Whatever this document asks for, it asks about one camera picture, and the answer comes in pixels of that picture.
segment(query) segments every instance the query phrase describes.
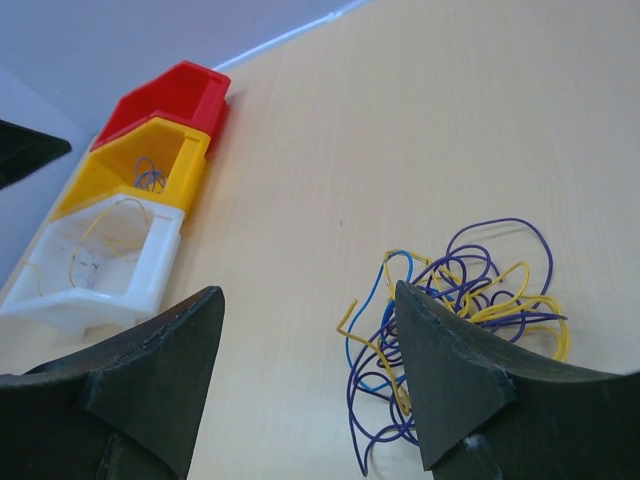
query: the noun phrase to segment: wall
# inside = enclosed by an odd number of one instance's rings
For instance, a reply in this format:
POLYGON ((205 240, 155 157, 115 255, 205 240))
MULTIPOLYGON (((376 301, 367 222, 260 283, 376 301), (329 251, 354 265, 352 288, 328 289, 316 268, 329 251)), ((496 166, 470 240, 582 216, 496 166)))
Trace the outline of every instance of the wall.
POLYGON ((0 118, 68 140, 73 150, 21 182, 0 190, 0 285, 51 208, 90 137, 0 65, 0 118))
POLYGON ((90 133, 170 65, 216 66, 353 0, 23 0, 0 6, 0 59, 90 133))

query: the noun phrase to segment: table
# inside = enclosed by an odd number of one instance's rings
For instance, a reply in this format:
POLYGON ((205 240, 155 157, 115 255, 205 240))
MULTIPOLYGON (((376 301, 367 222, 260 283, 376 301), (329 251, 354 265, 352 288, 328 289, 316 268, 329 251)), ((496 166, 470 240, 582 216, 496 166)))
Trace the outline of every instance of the table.
MULTIPOLYGON (((637 368, 639 17, 630 0, 377 0, 229 72, 164 297, 213 284, 227 299, 189 478, 359 478, 335 325, 386 250, 440 255, 478 220, 545 233, 571 363, 637 368)), ((499 261, 528 259, 539 283, 542 252, 517 235, 492 240, 499 261)), ((0 328, 15 373, 113 333, 0 328)), ((395 443, 370 477, 421 471, 395 443)))

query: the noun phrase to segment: tangled cable pile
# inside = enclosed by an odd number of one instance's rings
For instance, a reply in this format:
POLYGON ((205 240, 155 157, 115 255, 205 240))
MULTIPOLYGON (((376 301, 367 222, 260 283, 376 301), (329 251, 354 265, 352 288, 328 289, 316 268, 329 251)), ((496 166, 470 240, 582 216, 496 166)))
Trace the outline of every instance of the tangled cable pile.
POLYGON ((516 333, 510 339, 511 342, 517 342, 524 334, 531 332, 550 333, 557 342, 553 356, 556 360, 565 361, 570 350, 566 317, 562 315, 560 305, 547 295, 553 276, 551 249, 540 231, 531 223, 519 218, 502 218, 469 225, 453 236, 444 256, 436 260, 406 250, 387 252, 366 301, 349 322, 346 330, 344 326, 349 321, 357 301, 350 305, 337 327, 337 331, 346 337, 347 363, 351 369, 347 382, 349 428, 358 464, 365 476, 368 473, 368 458, 376 443, 389 443, 403 438, 413 445, 418 445, 413 431, 415 422, 411 414, 411 400, 405 388, 406 378, 402 371, 402 355, 395 324, 395 288, 388 267, 389 260, 396 256, 407 259, 406 282, 416 285, 459 317, 494 333, 505 327, 517 327, 516 333), (539 293, 531 295, 526 292, 530 278, 530 268, 526 262, 518 262, 501 272, 489 251, 482 245, 472 243, 454 247, 460 235, 468 230, 511 222, 525 225, 533 231, 547 255, 547 275, 539 293), (422 271, 415 277, 414 262, 423 266, 422 271), (522 270, 524 273, 520 288, 515 293, 501 288, 505 278, 516 270, 522 270), (355 335, 353 329, 369 306, 383 276, 389 289, 389 299, 379 328, 367 340, 355 335), (542 324, 549 321, 557 321, 559 330, 542 324), (350 341, 363 345, 355 360, 352 359, 350 341), (354 401, 358 392, 377 397, 387 403, 390 417, 388 425, 375 433, 362 425, 354 411, 354 401), (358 432, 368 440, 364 452, 359 448, 358 432))

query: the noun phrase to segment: yellow bin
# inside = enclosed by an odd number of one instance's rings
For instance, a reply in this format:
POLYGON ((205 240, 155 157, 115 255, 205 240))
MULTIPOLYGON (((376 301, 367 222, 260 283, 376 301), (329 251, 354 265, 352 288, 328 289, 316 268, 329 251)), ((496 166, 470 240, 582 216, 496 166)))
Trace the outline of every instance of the yellow bin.
MULTIPOLYGON (((199 130, 154 117, 135 130, 97 148, 53 214, 58 219, 107 197, 123 193, 189 211, 202 177, 211 138, 199 130), (142 157, 161 170, 165 186, 136 188, 136 163, 142 157)), ((138 177, 150 165, 139 164, 138 177)))

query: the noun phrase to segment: tabletop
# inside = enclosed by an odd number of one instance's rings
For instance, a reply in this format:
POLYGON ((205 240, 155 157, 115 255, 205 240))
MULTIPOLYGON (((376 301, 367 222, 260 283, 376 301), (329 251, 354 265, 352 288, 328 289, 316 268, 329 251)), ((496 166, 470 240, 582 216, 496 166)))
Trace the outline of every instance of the tabletop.
MULTIPOLYGON (((639 20, 630 0, 377 0, 227 72, 231 114, 163 300, 220 285, 227 301, 190 479, 359 478, 335 326, 385 251, 439 256, 476 221, 546 236, 570 363, 637 368, 639 20)), ((496 260, 541 283, 532 236, 498 237, 496 260)), ((109 334, 0 329, 13 373, 109 334)), ((404 442, 371 469, 430 478, 404 442)))

